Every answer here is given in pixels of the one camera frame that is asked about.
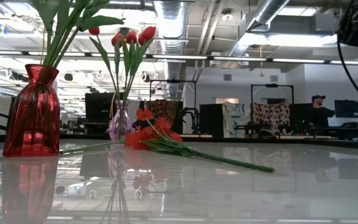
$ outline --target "tulip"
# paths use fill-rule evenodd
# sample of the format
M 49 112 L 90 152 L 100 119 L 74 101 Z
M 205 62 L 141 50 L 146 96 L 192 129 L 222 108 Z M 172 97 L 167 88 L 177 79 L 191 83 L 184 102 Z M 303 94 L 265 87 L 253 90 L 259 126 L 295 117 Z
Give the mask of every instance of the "tulip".
M 128 44 L 131 44 L 131 41 L 134 41 L 134 44 L 136 44 L 136 33 L 135 31 L 129 31 L 127 35 L 125 36 L 125 39 L 127 40 Z
M 153 39 L 155 34 L 155 27 L 148 27 L 144 29 L 142 34 L 146 42 Z
M 111 44 L 113 47 L 116 46 L 117 41 L 119 41 L 119 47 L 122 47 L 122 40 L 123 40 L 124 36 L 122 34 L 116 34 L 112 39 L 111 39 Z
M 100 34 L 100 29 L 99 29 L 99 27 L 90 28 L 89 33 L 92 34 L 92 35 L 99 35 Z
M 140 44 L 141 46 L 143 46 L 144 43 L 146 43 L 146 40 L 144 39 L 143 34 L 141 34 L 141 35 L 139 36 L 139 44 Z

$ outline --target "clear glass vase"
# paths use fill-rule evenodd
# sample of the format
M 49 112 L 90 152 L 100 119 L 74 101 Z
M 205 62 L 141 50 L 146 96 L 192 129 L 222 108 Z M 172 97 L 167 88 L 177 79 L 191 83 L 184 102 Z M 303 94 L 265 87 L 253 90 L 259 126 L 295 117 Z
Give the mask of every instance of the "clear glass vase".
M 128 105 L 129 102 L 124 102 L 121 100 L 121 103 L 115 101 L 116 103 L 116 114 L 110 122 L 109 126 L 109 135 L 112 141 L 120 141 L 125 138 L 126 133 L 133 131 L 131 120 L 128 116 Z

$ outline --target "red vase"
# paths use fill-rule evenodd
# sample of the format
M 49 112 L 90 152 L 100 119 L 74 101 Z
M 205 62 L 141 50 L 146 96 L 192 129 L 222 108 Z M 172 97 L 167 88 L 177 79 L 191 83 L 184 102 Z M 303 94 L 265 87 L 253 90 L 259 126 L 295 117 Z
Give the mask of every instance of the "red vase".
M 54 156 L 59 153 L 60 105 L 52 83 L 59 71 L 26 65 L 29 84 L 16 97 L 4 156 Z
M 53 203 L 58 157 L 2 162 L 2 215 L 9 224 L 43 224 Z

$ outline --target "glossy table surface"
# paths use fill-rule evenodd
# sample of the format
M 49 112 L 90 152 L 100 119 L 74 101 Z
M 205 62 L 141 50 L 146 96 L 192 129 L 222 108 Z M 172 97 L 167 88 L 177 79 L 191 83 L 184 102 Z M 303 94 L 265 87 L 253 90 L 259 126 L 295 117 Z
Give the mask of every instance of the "glossy table surface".
M 60 145 L 101 142 L 67 139 Z M 186 145 L 276 171 L 121 146 L 59 158 L 1 159 L 0 144 L 0 223 L 358 223 L 358 149 Z M 118 179 L 122 184 L 113 190 Z

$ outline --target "cap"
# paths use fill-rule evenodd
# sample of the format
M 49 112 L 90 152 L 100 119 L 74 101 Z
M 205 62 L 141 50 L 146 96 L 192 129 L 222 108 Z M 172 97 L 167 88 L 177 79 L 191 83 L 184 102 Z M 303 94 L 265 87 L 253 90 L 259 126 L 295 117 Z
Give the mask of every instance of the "cap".
M 313 102 L 313 101 L 314 101 L 314 99 L 318 99 L 318 98 L 325 99 L 325 98 L 326 98 L 326 96 L 315 95 L 315 96 L 312 96 L 312 97 L 311 97 L 311 101 Z

